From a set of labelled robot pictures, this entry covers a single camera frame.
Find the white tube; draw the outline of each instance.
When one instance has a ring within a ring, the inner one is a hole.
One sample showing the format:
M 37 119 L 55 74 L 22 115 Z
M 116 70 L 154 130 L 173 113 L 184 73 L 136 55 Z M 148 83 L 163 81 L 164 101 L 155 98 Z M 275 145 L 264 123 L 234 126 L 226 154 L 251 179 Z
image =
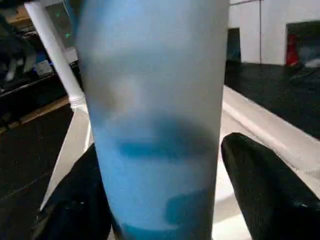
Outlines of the white tube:
M 39 1 L 25 3 L 24 6 L 69 96 L 71 106 L 82 104 L 85 95 L 52 31 L 48 13 Z

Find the black object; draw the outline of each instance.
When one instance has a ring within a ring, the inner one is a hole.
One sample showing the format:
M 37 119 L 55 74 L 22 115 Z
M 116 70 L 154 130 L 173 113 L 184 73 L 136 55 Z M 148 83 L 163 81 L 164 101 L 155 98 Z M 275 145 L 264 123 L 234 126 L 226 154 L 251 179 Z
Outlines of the black object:
M 320 200 L 272 150 L 240 133 L 221 150 L 253 240 L 319 238 Z
M 94 145 L 59 183 L 37 217 L 33 240 L 106 240 L 111 214 Z

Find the black floor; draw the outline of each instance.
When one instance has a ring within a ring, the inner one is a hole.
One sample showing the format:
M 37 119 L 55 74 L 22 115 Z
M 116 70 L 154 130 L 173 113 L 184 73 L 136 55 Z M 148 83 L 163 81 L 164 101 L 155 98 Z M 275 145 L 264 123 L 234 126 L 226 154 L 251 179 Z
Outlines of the black floor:
M 225 84 L 320 140 L 320 68 L 228 63 Z
M 0 239 L 28 239 L 73 112 L 61 107 L 0 135 Z

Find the white cabinet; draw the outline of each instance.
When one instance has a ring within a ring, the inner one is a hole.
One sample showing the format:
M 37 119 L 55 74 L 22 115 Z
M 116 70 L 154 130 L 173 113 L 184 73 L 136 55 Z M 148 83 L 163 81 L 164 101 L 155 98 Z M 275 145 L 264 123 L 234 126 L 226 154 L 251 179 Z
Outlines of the white cabinet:
M 263 64 L 286 63 L 287 24 L 320 20 L 319 0 L 263 0 L 261 49 Z
M 239 28 L 241 61 L 260 63 L 259 1 L 231 5 L 228 27 Z

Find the red object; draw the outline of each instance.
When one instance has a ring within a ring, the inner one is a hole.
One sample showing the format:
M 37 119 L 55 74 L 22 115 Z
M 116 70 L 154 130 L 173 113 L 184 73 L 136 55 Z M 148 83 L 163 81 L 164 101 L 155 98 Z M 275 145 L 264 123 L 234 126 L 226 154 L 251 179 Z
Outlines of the red object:
M 286 48 L 286 64 L 288 66 L 295 66 L 299 63 L 299 56 L 297 52 L 297 38 L 294 34 L 288 35 L 288 43 Z

